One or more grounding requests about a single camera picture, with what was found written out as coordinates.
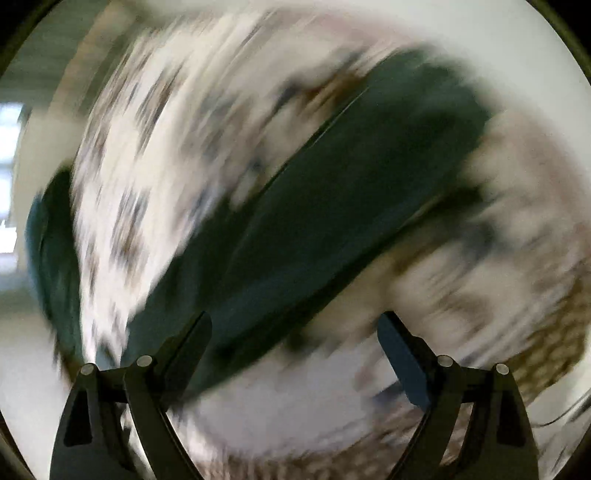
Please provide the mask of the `dark blue denim jeans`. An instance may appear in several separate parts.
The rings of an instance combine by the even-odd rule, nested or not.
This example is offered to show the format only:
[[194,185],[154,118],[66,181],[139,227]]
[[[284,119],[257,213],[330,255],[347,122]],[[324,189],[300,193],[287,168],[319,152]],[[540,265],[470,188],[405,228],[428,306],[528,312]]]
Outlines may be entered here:
[[128,325],[121,364],[207,313],[189,392],[252,365],[449,188],[489,117],[456,68],[422,50],[384,59],[259,193],[239,208],[222,201],[195,229]]

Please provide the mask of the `teal green cloth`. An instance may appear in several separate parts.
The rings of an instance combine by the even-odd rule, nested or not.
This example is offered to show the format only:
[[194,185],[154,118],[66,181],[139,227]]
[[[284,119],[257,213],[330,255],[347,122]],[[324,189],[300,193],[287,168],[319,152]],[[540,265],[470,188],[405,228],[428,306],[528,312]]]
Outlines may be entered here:
[[36,195],[24,231],[28,271],[60,355],[84,362],[80,332],[80,269],[70,202],[72,170],[59,169]]

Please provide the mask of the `floral cream fleece blanket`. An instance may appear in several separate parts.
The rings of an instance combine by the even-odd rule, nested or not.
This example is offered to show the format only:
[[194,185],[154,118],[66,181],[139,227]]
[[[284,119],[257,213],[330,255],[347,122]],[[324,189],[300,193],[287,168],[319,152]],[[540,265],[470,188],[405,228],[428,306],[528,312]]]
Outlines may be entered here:
[[74,167],[82,349],[124,366],[128,325],[222,201],[242,207],[374,67],[422,50],[489,111],[456,180],[303,328],[169,414],[208,479],[382,479],[420,422],[378,340],[396,312],[439,354],[505,363],[556,478],[590,425],[590,193],[538,107],[393,26],[280,9],[138,37]]

